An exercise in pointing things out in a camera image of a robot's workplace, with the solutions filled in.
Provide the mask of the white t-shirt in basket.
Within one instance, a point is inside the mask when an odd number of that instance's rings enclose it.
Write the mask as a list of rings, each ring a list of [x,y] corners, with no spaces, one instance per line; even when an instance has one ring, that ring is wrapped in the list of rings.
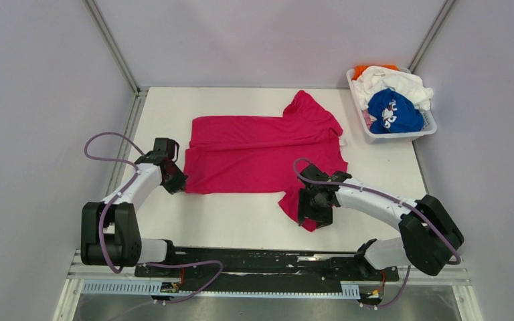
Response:
[[[369,66],[350,84],[362,110],[367,110],[374,95],[385,89],[401,94],[420,111],[430,110],[434,95],[433,89],[426,87],[420,76],[381,66]]]

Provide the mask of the blue t-shirt in basket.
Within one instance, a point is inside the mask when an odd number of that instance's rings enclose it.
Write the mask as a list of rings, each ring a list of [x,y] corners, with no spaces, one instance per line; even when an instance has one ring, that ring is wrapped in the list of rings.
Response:
[[[367,112],[375,118],[369,130],[374,134],[419,132],[424,118],[405,96],[385,89],[375,93],[368,102]]]

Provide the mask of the aluminium frame rail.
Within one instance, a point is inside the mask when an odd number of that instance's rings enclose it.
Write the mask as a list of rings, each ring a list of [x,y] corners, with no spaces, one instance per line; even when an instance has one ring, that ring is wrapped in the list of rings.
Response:
[[[341,280],[364,284],[377,283],[386,278],[389,283],[406,276],[406,267],[387,268],[384,273],[369,272],[361,275],[353,265],[351,253],[297,252],[236,249],[184,248],[178,258],[185,261],[217,259],[224,264],[223,272],[232,276],[317,276],[321,281]],[[151,267],[126,267],[119,274],[106,266],[85,265],[77,251],[68,271],[68,279],[87,280],[176,280],[178,273]]]

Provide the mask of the white perforated laundry basket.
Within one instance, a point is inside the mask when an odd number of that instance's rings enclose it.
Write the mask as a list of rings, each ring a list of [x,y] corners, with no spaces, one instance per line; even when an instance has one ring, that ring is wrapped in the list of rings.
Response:
[[[374,134],[370,130],[367,129],[363,117],[361,115],[362,109],[359,107],[359,102],[357,101],[355,94],[353,93],[353,90],[351,89],[351,79],[350,77],[354,74],[354,68],[351,68],[350,70],[347,70],[346,72],[346,78],[347,83],[349,85],[349,91],[351,92],[351,101],[352,101],[352,110],[354,113],[356,113],[358,117],[358,123],[359,123],[359,131],[361,135],[363,136],[363,139],[368,144],[383,144],[383,143],[391,143],[391,142],[410,142],[413,140],[416,140],[417,138],[428,136],[430,134],[433,134],[436,132],[436,122],[434,121],[434,118],[432,116],[432,113],[430,110],[427,111],[420,111],[424,118],[424,126],[423,129],[419,132],[407,132],[407,133],[399,133],[399,134]]]

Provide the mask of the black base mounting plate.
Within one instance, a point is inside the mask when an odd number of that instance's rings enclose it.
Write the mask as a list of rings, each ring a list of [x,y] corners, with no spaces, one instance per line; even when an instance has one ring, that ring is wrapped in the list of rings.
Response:
[[[181,278],[182,290],[194,291],[215,275],[207,290],[213,292],[336,293],[342,281],[396,282],[397,270],[377,271],[357,261],[351,252],[281,251],[178,247],[169,263],[173,269],[137,267],[139,278]]]

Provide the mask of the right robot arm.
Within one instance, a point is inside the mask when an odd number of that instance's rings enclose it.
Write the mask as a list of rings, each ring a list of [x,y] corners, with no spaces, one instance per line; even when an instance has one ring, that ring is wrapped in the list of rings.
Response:
[[[394,228],[393,239],[370,239],[354,255],[355,269],[372,279],[386,268],[414,266],[437,276],[446,265],[462,262],[458,250],[464,236],[444,205],[432,195],[420,199],[395,196],[336,171],[328,175],[313,163],[296,173],[303,183],[298,191],[298,222],[310,219],[324,225],[336,207],[360,211]]]

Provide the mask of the orange t-shirt in basket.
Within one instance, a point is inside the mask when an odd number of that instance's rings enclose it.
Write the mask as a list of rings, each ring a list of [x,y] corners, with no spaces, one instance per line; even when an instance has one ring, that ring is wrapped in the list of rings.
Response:
[[[387,68],[387,69],[395,70],[395,71],[399,71],[400,70],[395,65],[376,65],[376,67],[383,67],[383,68]],[[350,79],[351,80],[357,80],[358,77],[360,77],[360,75],[362,75],[362,73],[364,73],[364,71],[366,71],[367,68],[369,68],[369,66],[367,66],[367,65],[356,66],[354,68],[354,74],[350,77]]]

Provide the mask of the light pink garment in basket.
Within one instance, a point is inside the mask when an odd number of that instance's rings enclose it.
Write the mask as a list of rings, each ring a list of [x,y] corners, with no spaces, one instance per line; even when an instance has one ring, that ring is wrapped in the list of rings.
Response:
[[[376,120],[375,117],[373,117],[369,112],[368,110],[362,110],[361,111],[361,115],[363,117],[363,121],[367,127],[368,130],[370,130],[371,128],[371,125],[374,123],[374,121]]]

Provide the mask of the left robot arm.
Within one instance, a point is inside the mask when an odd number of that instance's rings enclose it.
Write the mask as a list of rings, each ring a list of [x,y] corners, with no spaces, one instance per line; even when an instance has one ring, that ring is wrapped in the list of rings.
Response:
[[[152,150],[131,162],[132,176],[101,201],[82,208],[80,257],[85,265],[108,266],[119,273],[125,267],[152,263],[162,276],[173,275],[178,258],[171,241],[141,237],[137,212],[158,187],[170,195],[183,192],[187,175],[177,166],[180,145],[156,138]]]

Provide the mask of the pink t-shirt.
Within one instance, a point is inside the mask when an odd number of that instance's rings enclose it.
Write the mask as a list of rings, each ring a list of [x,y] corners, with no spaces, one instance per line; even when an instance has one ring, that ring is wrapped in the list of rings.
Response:
[[[303,184],[293,169],[309,159],[325,173],[346,171],[336,118],[309,93],[297,92],[282,116],[202,116],[185,151],[186,193],[279,193],[293,221]]]

